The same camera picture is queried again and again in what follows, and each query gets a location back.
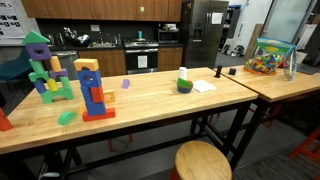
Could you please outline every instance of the red block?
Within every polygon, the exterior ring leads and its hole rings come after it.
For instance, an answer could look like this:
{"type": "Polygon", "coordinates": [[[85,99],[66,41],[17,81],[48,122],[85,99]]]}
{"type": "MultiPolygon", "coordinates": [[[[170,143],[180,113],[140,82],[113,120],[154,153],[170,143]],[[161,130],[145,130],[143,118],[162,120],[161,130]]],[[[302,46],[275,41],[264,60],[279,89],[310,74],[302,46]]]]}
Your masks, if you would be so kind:
{"type": "Polygon", "coordinates": [[[90,87],[90,92],[91,92],[93,102],[103,102],[104,101],[102,86],[90,87]]]}
{"type": "Polygon", "coordinates": [[[84,122],[100,120],[100,119],[108,119],[108,118],[113,118],[113,117],[116,117],[116,111],[114,108],[108,108],[108,109],[106,109],[105,114],[96,115],[96,116],[89,116],[88,111],[85,111],[82,114],[82,119],[84,122]]]}

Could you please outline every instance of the block tower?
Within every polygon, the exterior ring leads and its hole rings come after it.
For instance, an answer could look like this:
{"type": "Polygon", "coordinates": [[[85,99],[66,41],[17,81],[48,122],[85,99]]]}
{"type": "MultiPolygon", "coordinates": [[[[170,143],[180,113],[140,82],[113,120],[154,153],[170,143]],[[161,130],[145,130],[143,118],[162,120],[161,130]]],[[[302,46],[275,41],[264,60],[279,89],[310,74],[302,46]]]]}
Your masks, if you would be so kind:
{"type": "Polygon", "coordinates": [[[52,103],[53,98],[56,96],[63,96],[68,100],[73,99],[74,95],[70,86],[67,70],[61,68],[57,56],[51,56],[46,44],[47,42],[50,41],[35,31],[30,31],[22,41],[22,44],[26,45],[26,49],[31,57],[29,62],[34,70],[34,72],[29,74],[29,79],[34,84],[40,94],[42,102],[45,104],[52,103]],[[52,70],[50,70],[49,73],[44,70],[41,61],[50,61],[52,70]],[[62,83],[62,88],[58,88],[56,82],[58,78],[62,83]],[[46,89],[43,80],[47,82],[49,89],[46,89]]]}
{"type": "Polygon", "coordinates": [[[106,109],[102,89],[99,64],[96,59],[77,59],[73,62],[81,85],[87,110],[83,121],[93,121],[115,117],[115,109],[106,109]]]}

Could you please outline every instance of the black metal table frame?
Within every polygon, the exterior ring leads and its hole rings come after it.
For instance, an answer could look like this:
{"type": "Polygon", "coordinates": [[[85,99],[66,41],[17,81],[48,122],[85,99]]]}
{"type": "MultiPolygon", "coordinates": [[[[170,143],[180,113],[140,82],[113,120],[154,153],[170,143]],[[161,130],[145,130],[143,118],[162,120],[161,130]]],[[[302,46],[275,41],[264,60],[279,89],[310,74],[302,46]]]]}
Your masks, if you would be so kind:
{"type": "MultiPolygon", "coordinates": [[[[177,117],[171,117],[167,119],[161,119],[158,121],[149,122],[145,124],[135,125],[131,127],[113,130],[113,131],[102,132],[102,133],[93,134],[85,137],[70,139],[66,141],[39,146],[39,147],[33,147],[33,148],[15,151],[7,154],[2,154],[0,155],[0,168],[9,179],[30,179],[30,180],[37,179],[37,177],[35,177],[32,174],[32,172],[29,170],[29,168],[22,162],[22,159],[37,156],[37,155],[45,155],[45,163],[49,165],[51,172],[52,171],[60,172],[61,174],[60,179],[64,179],[68,175],[71,175],[74,173],[78,173],[81,171],[107,165],[113,162],[121,161],[124,159],[141,155],[141,154],[167,148],[167,147],[184,143],[189,140],[197,139],[203,136],[208,136],[213,141],[213,143],[217,145],[217,147],[225,155],[227,155],[230,151],[234,152],[234,147],[232,144],[236,138],[238,131],[241,128],[242,122],[245,119],[246,113],[251,103],[252,101],[236,103],[228,106],[194,112],[194,113],[177,116],[177,117]],[[228,131],[227,136],[223,139],[223,143],[219,144],[217,143],[218,141],[216,141],[210,134],[208,134],[210,132],[205,132],[207,117],[212,114],[234,110],[234,109],[238,109],[238,111],[234,117],[233,123],[228,131]],[[200,125],[199,132],[195,133],[197,120],[200,117],[203,117],[203,118],[201,123],[199,123],[200,125]],[[190,121],[190,120],[192,120],[192,123],[191,123],[191,129],[190,129],[191,134],[189,136],[178,138],[178,139],[171,140],[164,143],[160,143],[150,147],[142,148],[132,152],[123,153],[120,155],[105,158],[95,162],[81,163],[81,157],[76,151],[77,146],[90,144],[98,141],[103,141],[106,139],[116,138],[119,136],[131,134],[135,132],[150,130],[150,129],[154,129],[154,128],[158,128],[158,127],[162,127],[170,124],[175,124],[183,121],[190,121]],[[65,149],[68,149],[68,152],[63,162],[61,159],[60,151],[65,149]],[[74,168],[69,168],[70,161],[72,159],[75,161],[76,164],[79,164],[79,165],[74,168]]],[[[238,162],[238,158],[241,158],[242,154],[241,153],[239,154],[240,156],[234,155],[233,159],[234,158],[236,159],[231,160],[230,162],[231,167],[236,166],[236,164],[232,165],[233,162],[238,162]]]]}

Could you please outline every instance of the yellow block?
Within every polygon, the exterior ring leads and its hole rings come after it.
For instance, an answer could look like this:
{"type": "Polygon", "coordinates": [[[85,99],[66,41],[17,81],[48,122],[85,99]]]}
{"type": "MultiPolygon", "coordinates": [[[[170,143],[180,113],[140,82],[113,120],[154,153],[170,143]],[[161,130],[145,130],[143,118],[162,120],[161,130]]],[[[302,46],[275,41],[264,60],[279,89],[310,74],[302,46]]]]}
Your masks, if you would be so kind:
{"type": "Polygon", "coordinates": [[[73,62],[76,71],[81,71],[83,69],[89,69],[90,71],[97,71],[99,69],[99,64],[97,59],[77,59],[73,62]]]}
{"type": "Polygon", "coordinates": [[[56,80],[50,78],[50,79],[48,79],[47,83],[48,83],[50,91],[52,91],[52,92],[58,91],[58,85],[57,85],[56,80]]]}
{"type": "Polygon", "coordinates": [[[61,72],[62,69],[58,56],[52,56],[50,59],[50,64],[54,72],[61,72]]]}
{"type": "Polygon", "coordinates": [[[103,91],[103,95],[104,95],[105,103],[116,102],[116,96],[114,95],[114,90],[105,90],[103,91]]]}

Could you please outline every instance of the blue chair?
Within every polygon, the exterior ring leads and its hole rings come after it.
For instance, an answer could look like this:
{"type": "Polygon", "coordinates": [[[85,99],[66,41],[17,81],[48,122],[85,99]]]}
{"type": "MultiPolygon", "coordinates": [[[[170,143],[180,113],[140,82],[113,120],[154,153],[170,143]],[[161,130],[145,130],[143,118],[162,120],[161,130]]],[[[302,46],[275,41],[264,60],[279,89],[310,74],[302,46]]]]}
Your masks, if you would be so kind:
{"type": "Polygon", "coordinates": [[[23,48],[18,58],[0,64],[0,80],[7,81],[8,90],[10,80],[25,79],[33,71],[29,59],[27,49],[23,48]]]}

